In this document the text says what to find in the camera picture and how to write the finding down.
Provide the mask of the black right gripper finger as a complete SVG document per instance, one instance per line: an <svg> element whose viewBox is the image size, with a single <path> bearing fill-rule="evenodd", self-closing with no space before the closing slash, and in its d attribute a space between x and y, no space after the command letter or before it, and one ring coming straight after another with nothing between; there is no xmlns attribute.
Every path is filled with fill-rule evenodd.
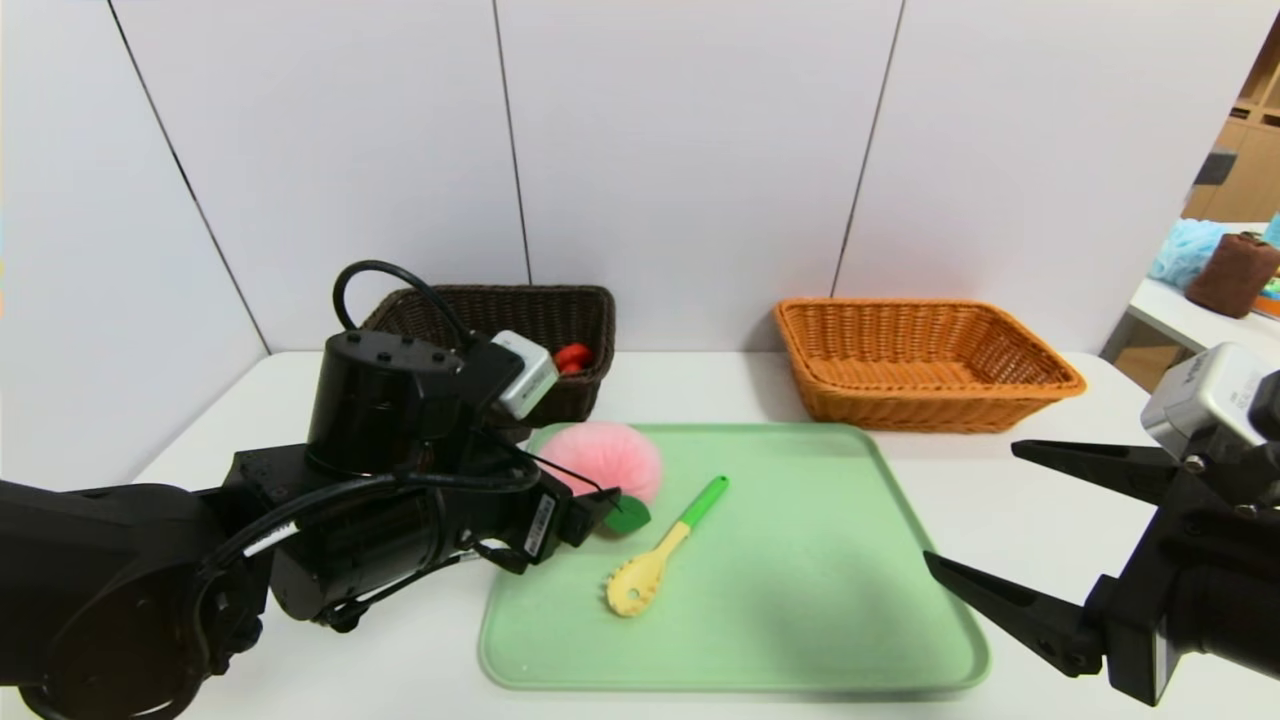
<svg viewBox="0 0 1280 720"><path fill-rule="evenodd" d="M1011 443L1015 457L1144 503L1158 505L1180 465L1160 447L1046 439Z"/></svg>
<svg viewBox="0 0 1280 720"><path fill-rule="evenodd" d="M936 582L1065 676L1102 671L1105 643L1085 609L924 551Z"/></svg>

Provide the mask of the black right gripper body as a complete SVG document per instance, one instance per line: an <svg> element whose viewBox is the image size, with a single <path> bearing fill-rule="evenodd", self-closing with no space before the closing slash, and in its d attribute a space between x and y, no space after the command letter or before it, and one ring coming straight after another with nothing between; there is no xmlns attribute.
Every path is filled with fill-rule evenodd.
<svg viewBox="0 0 1280 720"><path fill-rule="evenodd" d="M1111 687L1149 706L1189 653L1277 675L1277 454L1199 460L1178 462L1124 569L1085 603Z"/></svg>

